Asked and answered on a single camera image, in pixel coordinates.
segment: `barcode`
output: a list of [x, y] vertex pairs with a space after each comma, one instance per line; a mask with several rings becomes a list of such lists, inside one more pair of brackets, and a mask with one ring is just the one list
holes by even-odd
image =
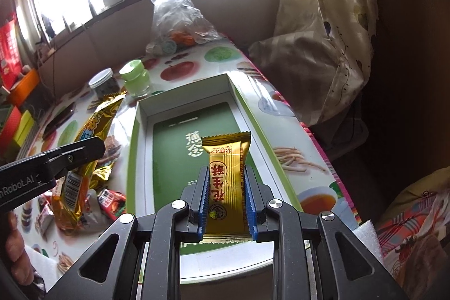
[[64, 187], [64, 197], [66, 199], [66, 204], [70, 210], [75, 210], [78, 192], [80, 191], [81, 185], [82, 177], [69, 171], [66, 178], [66, 186]]

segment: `plastic bag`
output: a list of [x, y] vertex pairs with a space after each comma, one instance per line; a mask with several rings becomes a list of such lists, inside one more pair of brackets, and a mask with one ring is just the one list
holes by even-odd
[[191, 0], [151, 1], [154, 14], [147, 53], [171, 55], [179, 49], [221, 38]]

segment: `screw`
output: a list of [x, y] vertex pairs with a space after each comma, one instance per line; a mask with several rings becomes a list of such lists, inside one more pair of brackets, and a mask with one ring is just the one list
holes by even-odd
[[324, 211], [322, 214], [320, 214], [320, 216], [322, 216], [322, 219], [326, 221], [334, 220], [334, 214], [331, 211]]
[[174, 209], [182, 209], [185, 206], [186, 206], [186, 202], [184, 202], [183, 200], [175, 200], [172, 202], [172, 207]]
[[133, 215], [132, 214], [122, 214], [119, 217], [119, 221], [122, 224], [129, 224], [133, 221]]
[[279, 200], [277, 198], [274, 198], [273, 200], [269, 201], [269, 206], [273, 207], [274, 209], [277, 209], [278, 207], [283, 206], [283, 201]]

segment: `curtain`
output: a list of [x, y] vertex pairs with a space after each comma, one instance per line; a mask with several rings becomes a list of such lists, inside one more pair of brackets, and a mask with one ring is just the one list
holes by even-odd
[[367, 83], [376, 0], [280, 0], [273, 38], [250, 59], [307, 125], [346, 110]]

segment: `blue gripper pad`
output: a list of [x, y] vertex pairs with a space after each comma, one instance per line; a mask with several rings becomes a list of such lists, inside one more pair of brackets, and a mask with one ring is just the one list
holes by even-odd
[[209, 208], [209, 174], [203, 185], [202, 201], [200, 203], [199, 229], [197, 231], [200, 241], [202, 241], [203, 234], [205, 233], [206, 230], [206, 219], [208, 218], [208, 208]]
[[248, 230], [251, 234], [251, 237], [255, 241], [258, 238], [255, 200], [253, 199], [253, 195], [251, 194], [250, 183], [248, 181], [248, 176], [246, 173], [244, 174], [244, 189], [245, 189], [245, 210], [247, 213]]

